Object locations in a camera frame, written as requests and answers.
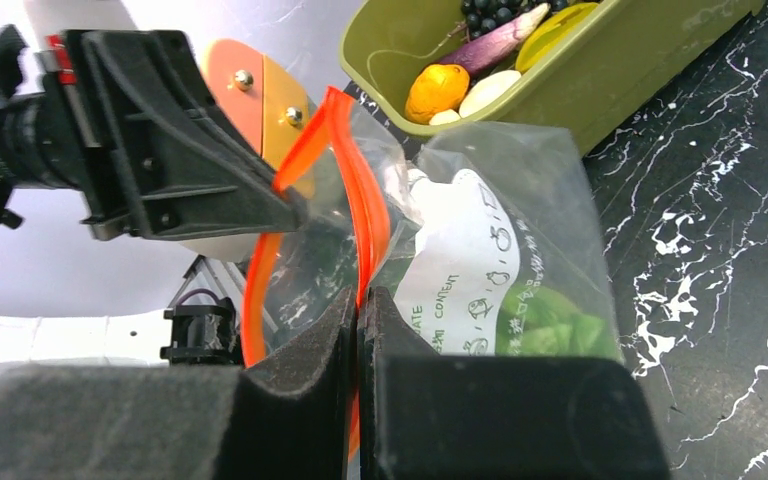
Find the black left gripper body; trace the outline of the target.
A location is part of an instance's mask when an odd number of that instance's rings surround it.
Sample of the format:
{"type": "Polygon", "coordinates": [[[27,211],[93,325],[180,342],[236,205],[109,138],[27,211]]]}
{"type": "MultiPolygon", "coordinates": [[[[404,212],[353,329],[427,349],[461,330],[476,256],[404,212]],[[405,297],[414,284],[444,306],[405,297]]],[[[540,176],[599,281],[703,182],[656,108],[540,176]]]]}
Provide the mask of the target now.
{"type": "Polygon", "coordinates": [[[0,29],[0,226],[24,222],[8,206],[14,190],[65,189],[82,194],[83,222],[95,238],[103,236],[103,137],[79,88],[89,77],[83,41],[92,34],[66,29],[46,36],[37,54],[42,89],[20,95],[20,56],[28,45],[14,25],[0,29]]]}

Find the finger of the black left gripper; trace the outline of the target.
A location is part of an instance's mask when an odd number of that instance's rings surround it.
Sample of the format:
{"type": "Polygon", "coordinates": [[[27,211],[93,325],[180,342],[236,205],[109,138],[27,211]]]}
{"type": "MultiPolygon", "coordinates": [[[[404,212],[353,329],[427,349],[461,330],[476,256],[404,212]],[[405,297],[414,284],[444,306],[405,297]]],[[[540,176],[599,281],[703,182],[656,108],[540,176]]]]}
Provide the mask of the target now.
{"type": "Polygon", "coordinates": [[[128,209],[130,234],[182,241],[291,232],[301,197],[221,111],[181,31],[96,30],[82,37],[128,209]]]}

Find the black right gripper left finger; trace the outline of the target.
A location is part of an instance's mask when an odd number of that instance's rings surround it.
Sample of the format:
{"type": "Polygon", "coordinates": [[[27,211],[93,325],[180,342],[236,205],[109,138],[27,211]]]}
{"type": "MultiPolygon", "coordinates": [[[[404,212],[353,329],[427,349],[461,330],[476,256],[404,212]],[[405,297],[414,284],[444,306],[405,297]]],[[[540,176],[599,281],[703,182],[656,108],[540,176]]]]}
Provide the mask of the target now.
{"type": "Polygon", "coordinates": [[[235,366],[28,366],[0,378],[0,479],[342,479],[355,291],[235,366]]]}

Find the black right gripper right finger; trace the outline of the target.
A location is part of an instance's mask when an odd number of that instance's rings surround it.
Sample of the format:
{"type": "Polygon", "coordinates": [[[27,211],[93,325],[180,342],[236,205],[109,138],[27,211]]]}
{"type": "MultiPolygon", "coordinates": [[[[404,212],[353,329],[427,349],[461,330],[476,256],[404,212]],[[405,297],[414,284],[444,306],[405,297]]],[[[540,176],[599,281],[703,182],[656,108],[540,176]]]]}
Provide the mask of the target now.
{"type": "Polygon", "coordinates": [[[364,479],[667,479],[641,387],[588,357],[436,353],[372,289],[357,325],[364,479]]]}

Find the clear zip bag orange zipper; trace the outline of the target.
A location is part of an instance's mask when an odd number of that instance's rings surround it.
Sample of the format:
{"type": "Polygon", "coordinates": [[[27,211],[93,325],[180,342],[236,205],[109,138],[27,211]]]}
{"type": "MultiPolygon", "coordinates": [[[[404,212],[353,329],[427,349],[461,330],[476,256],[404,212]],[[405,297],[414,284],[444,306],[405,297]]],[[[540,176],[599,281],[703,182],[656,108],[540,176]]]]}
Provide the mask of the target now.
{"type": "Polygon", "coordinates": [[[345,288],[387,289],[436,353],[494,353],[516,285],[547,287],[615,322],[603,242],[581,155],[563,128],[468,122],[407,161],[349,94],[329,88],[278,168],[274,189],[308,214],[259,237],[247,271],[244,363],[307,330],[345,288]]]}

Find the green lettuce toy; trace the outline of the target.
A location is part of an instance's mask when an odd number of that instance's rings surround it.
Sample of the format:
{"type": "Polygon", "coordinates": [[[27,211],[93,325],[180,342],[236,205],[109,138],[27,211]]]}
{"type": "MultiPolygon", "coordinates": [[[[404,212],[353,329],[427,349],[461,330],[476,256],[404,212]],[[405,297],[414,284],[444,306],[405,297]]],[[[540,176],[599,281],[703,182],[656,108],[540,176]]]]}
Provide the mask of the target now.
{"type": "Polygon", "coordinates": [[[516,284],[498,310],[494,353],[623,361],[615,322],[584,312],[547,287],[516,284]]]}

